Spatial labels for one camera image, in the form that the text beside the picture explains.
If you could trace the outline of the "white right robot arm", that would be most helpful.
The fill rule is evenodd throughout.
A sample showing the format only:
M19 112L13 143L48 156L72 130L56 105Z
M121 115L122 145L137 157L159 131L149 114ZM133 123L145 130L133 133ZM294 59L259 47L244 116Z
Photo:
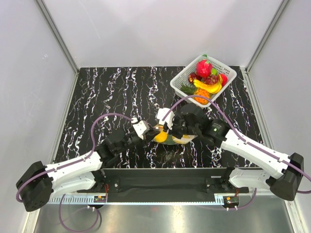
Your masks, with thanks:
M170 108L162 120L169 134L182 139L196 136L201 142L235 153L259 166L261 170L232 168L221 179L221 188L232 192L236 188L253 187L270 190L275 196L293 201L299 193L304 173L304 158L298 153L287 155L270 149L238 132L229 119L210 120L193 103L183 106L179 114Z

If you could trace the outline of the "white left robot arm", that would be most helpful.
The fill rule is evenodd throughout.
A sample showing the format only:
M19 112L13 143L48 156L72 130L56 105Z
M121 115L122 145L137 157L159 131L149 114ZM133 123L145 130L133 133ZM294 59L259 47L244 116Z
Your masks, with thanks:
M18 180L17 197L25 210L32 212L63 194L100 192L106 184L103 169L112 168L119 153L136 146L146 146L159 133L159 129L151 128L139 136L136 131L126 134L118 129L110 133L92 154L58 164L35 162Z

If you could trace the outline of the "clear zip top bag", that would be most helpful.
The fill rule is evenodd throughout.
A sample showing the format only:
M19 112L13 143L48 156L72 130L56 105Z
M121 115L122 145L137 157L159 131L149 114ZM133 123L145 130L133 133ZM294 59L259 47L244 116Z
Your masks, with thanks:
M160 132L164 132L162 125L157 124L157 125L153 126L153 128L156 131L159 131L159 133ZM161 144L164 144L164 145L177 145L177 144L185 145L185 144L191 142L196 137L197 137L196 135L183 135L181 139L178 139L178 138L168 134L167 140L165 142L161 143Z

